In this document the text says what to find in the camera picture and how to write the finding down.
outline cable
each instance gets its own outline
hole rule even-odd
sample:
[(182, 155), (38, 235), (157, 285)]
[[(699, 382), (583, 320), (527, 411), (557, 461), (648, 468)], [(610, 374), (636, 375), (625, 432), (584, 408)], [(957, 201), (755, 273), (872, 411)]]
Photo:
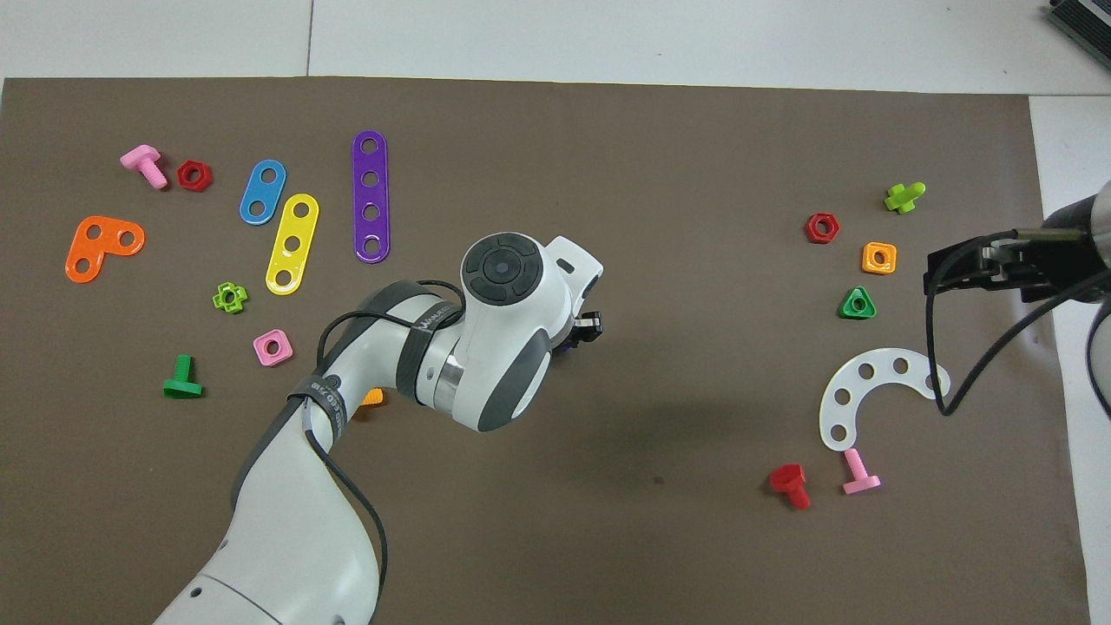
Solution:
[[(450, 327), (456, 323), (458, 323), (459, 320), (463, 317), (463, 312), (467, 311), (467, 299), (463, 296), (462, 289), (460, 289), (459, 286), (457, 286), (451, 282), (446, 282), (443, 280), (417, 280), (417, 283), (422, 285), (444, 286), (447, 289), (450, 289), (459, 296), (460, 309), (457, 312), (454, 312), (454, 314), (451, 317), (444, 320), (443, 324), (440, 326), (441, 329)], [(323, 364), (324, 347), (328, 345), (328, 337), (332, 334), (332, 331), (334, 331), (337, 326), (339, 326), (343, 322), (347, 322), (348, 320), (358, 320), (367, 317), (372, 317), (374, 320), (383, 320), (407, 329), (412, 325), (412, 323), (410, 322), (390, 315), (389, 312), (378, 312), (376, 310), (351, 310), (350, 312), (344, 312), (344, 314), (332, 320), (332, 323), (328, 324), (328, 326), (324, 327), (324, 332), (320, 333), (320, 341), (317, 342), (317, 366), (319, 367), (321, 364)]]
[[(990, 244), (993, 241), (1018, 238), (1017, 234), (1018, 232), (1015, 230), (1007, 230), (1003, 232), (995, 232), (994, 234), (989, 234), (987, 236), (979, 236), (977, 239), (973, 239), (967, 242), (964, 245), (954, 250), (948, 256), (945, 256), (945, 259), (938, 266), (938, 270), (934, 272), (933, 278), (930, 280), (930, 284), (927, 288), (925, 292), (925, 351), (927, 351), (927, 359), (930, 362), (931, 381), (940, 381), (940, 379), (938, 377), (938, 359), (933, 341), (933, 299), (938, 294), (938, 289), (941, 286), (941, 282), (944, 280), (945, 274), (949, 272), (950, 269), (953, 268), (953, 264), (955, 264), (958, 261), (961, 260), (961, 258), (963, 258), (971, 251), (980, 249), (985, 244)], [(1062, 290), (1055, 295), (1047, 299), (1038, 308), (1031, 310), (1025, 317), (1019, 321), (1018, 324), (1014, 324), (1013, 326), (1011, 326), (1009, 331), (1003, 333), (1002, 336), (1000, 336), (995, 341), (995, 343), (993, 343), (992, 346), (989, 347), (987, 352), (984, 352), (983, 356), (981, 356), (980, 360), (977, 361), (975, 365), (969, 372), (969, 375), (964, 379), (964, 382), (961, 383), (960, 389), (957, 390), (957, 393), (953, 395), (953, 400), (949, 403), (949, 405), (945, 405), (944, 401), (942, 400), (941, 384), (938, 383), (933, 384), (933, 401), (938, 405), (938, 412), (940, 412), (943, 416), (947, 417), (957, 412), (957, 409), (960, 406), (961, 401), (963, 401), (964, 396), (968, 395), (969, 390), (972, 389), (972, 384), (975, 383), (977, 379), (980, 377), (980, 374), (983, 373), (983, 371), (988, 367), (991, 361), (1004, 347), (1007, 347), (1007, 344), (1009, 344), (1011, 340), (1018, 336), (1022, 331), (1027, 330), (1028, 327), (1030, 327), (1031, 324), (1033, 324), (1042, 316), (1044, 316), (1047, 312), (1060, 305), (1061, 302), (1067, 301), (1073, 298), (1074, 295), (1080, 294), (1081, 292), (1109, 279), (1111, 279), (1111, 269), (1100, 271), (1099, 273), (1090, 275), (1089, 278)]]
[(324, 452), (324, 448), (320, 446), (320, 442), (318, 442), (317, 437), (313, 436), (311, 430), (304, 432), (304, 437), (309, 441), (309, 445), (312, 447), (312, 451), (317, 453), (317, 457), (320, 458), (320, 462), (324, 463), (324, 466), (327, 466), (328, 471), (336, 476), (336, 480), (340, 481), (343, 486), (346, 486), (347, 490), (354, 495), (356, 500), (359, 500), (362, 507), (367, 508), (367, 513), (370, 514), (370, 518), (374, 520), (374, 526), (378, 528), (378, 542), (382, 545), (382, 573), (378, 576), (378, 598), (381, 599), (382, 588), (386, 586), (386, 569), (390, 562), (390, 548), (386, 543), (386, 526), (382, 525), (382, 517), (378, 516), (378, 511), (374, 510), (374, 506), (362, 494), (362, 491), (359, 491), (359, 487), (354, 485), (354, 482), (351, 482), (351, 478), (348, 477), (347, 474), (344, 474), (343, 471), (336, 464), (336, 461), (332, 461), (332, 457), (328, 455), (328, 452)]

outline yellow plate with three holes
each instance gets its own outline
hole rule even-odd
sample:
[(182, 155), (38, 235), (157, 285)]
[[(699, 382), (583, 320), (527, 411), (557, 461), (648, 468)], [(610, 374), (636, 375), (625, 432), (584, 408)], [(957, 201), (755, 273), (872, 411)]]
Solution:
[(317, 229), (320, 204), (309, 193), (297, 193), (286, 200), (278, 222), (278, 236), (270, 252), (267, 288), (274, 294), (289, 294), (301, 285), (304, 264), (309, 260), (312, 232)]

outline purple plate with four holes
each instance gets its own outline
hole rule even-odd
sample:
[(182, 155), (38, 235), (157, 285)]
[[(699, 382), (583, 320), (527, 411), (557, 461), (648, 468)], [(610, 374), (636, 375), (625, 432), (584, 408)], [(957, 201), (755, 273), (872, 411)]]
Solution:
[(390, 253), (390, 174), (381, 132), (363, 130), (351, 142), (351, 204), (354, 254), (381, 262)]

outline plastic toy part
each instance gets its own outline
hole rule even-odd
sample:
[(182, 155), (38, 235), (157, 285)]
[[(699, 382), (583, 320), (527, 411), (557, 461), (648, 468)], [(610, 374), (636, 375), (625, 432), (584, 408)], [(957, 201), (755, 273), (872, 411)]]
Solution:
[(286, 167), (277, 160), (259, 162), (247, 180), (243, 199), (239, 200), (239, 216), (251, 225), (270, 221), (284, 188)]
[[(944, 396), (949, 393), (949, 373), (939, 366), (938, 375), (941, 377), (941, 395)], [(822, 443), (834, 452), (844, 452), (857, 444), (857, 409), (864, 396), (878, 386), (901, 384), (932, 401), (929, 377), (930, 363), (925, 356), (899, 347), (865, 352), (841, 365), (825, 386), (818, 412)]]
[(386, 394), (382, 393), (381, 389), (371, 389), (370, 393), (362, 399), (363, 406), (381, 406), (386, 404)]
[(841, 231), (832, 212), (815, 212), (807, 220), (807, 238), (812, 243), (828, 243)]
[(864, 286), (854, 286), (841, 302), (838, 315), (843, 320), (871, 320), (875, 316), (875, 304)]
[(888, 189), (888, 196), (883, 203), (887, 204), (888, 210), (898, 210), (899, 214), (907, 214), (914, 210), (914, 200), (922, 196), (924, 192), (925, 184), (922, 182), (914, 182), (910, 187), (895, 184)]
[(134, 221), (94, 214), (86, 216), (73, 233), (66, 255), (66, 276), (78, 283), (100, 274), (104, 254), (131, 255), (142, 249), (147, 232)]
[(354, 254), (363, 262), (381, 262), (390, 253), (390, 173), (386, 138), (363, 130), (351, 142), (351, 201), (354, 211)]
[(895, 272), (895, 259), (899, 250), (891, 243), (871, 241), (864, 245), (860, 268), (869, 273), (888, 274)]
[(190, 191), (203, 191), (212, 183), (212, 168), (199, 160), (187, 160), (178, 168), (178, 185)]
[(849, 463), (849, 471), (852, 472), (852, 482), (848, 482), (841, 486), (841, 488), (844, 488), (845, 495), (875, 488), (880, 485), (879, 477), (868, 475), (868, 470), (864, 468), (864, 463), (860, 460), (860, 453), (855, 448), (844, 451), (844, 462)]
[(308, 193), (297, 193), (286, 200), (278, 223), (278, 236), (270, 252), (267, 288), (274, 294), (290, 294), (301, 285), (304, 264), (309, 261), (312, 232), (317, 229), (320, 205)]
[(236, 285), (234, 282), (224, 282), (216, 288), (212, 304), (229, 315), (234, 315), (243, 311), (243, 302), (248, 299), (250, 298), (247, 296), (247, 289)]
[(286, 333), (273, 330), (254, 340), (254, 354), (263, 367), (273, 367), (293, 357), (293, 347)]
[(162, 171), (156, 164), (156, 161), (160, 158), (162, 158), (162, 154), (158, 153), (158, 150), (143, 143), (121, 155), (120, 164), (131, 171), (142, 173), (151, 187), (164, 189), (170, 181), (166, 179), (166, 175), (162, 174)]
[(204, 387), (197, 383), (189, 382), (189, 372), (193, 367), (193, 357), (188, 354), (179, 354), (173, 366), (173, 380), (162, 383), (162, 395), (174, 400), (188, 400), (200, 397)]
[(810, 496), (802, 487), (807, 483), (802, 465), (783, 465), (772, 472), (768, 482), (772, 491), (785, 494), (795, 510), (804, 511), (810, 507)]

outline white floor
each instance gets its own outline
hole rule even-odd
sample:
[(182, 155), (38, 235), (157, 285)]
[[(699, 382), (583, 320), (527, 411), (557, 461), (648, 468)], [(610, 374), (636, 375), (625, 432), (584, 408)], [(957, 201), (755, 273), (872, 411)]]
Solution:
[[(1031, 114), (1047, 213), (1111, 179), (1111, 70), (1045, 21), (1048, 2), (689, 4), (0, 0), (0, 77), (344, 74), (1022, 93), (1039, 95)], [(1083, 370), (1091, 314), (1091, 305), (1071, 304), (1054, 320), (1092, 622), (1111, 625), (1111, 421)]]

